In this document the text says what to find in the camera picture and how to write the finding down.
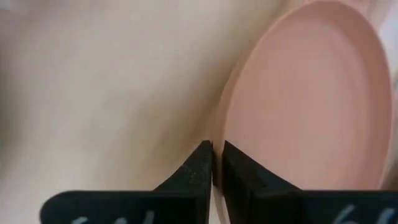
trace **black clamp jaw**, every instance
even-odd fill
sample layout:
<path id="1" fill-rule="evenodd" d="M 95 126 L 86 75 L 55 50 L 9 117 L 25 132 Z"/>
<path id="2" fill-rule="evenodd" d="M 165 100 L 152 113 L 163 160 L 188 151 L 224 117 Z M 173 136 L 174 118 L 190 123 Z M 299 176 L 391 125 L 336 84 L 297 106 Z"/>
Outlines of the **black clamp jaw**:
<path id="1" fill-rule="evenodd" d="M 42 224 L 206 224 L 211 142 L 203 141 L 153 191 L 65 192 L 45 202 Z M 390 224 L 398 221 L 398 192 L 300 190 L 226 142 L 223 194 L 231 224 Z"/>

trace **blurry background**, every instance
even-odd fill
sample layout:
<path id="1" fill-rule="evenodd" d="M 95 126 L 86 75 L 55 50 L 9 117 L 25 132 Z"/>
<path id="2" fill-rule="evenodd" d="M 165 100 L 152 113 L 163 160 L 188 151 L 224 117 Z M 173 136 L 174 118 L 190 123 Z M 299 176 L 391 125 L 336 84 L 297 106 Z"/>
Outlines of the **blurry background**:
<path id="1" fill-rule="evenodd" d="M 0 0 L 0 222 L 39 223 L 64 190 L 161 183 L 208 138 L 240 55 L 302 3 Z M 349 4 L 398 70 L 398 3 Z"/>

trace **white surface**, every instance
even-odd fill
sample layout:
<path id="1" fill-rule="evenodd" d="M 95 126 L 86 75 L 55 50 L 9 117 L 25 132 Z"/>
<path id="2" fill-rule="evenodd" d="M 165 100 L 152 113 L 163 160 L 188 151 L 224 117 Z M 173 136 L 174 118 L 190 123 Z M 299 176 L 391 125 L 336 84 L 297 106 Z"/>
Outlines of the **white surface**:
<path id="1" fill-rule="evenodd" d="M 159 184 L 293 1 L 0 1 L 0 222 L 36 224 L 64 190 Z"/>

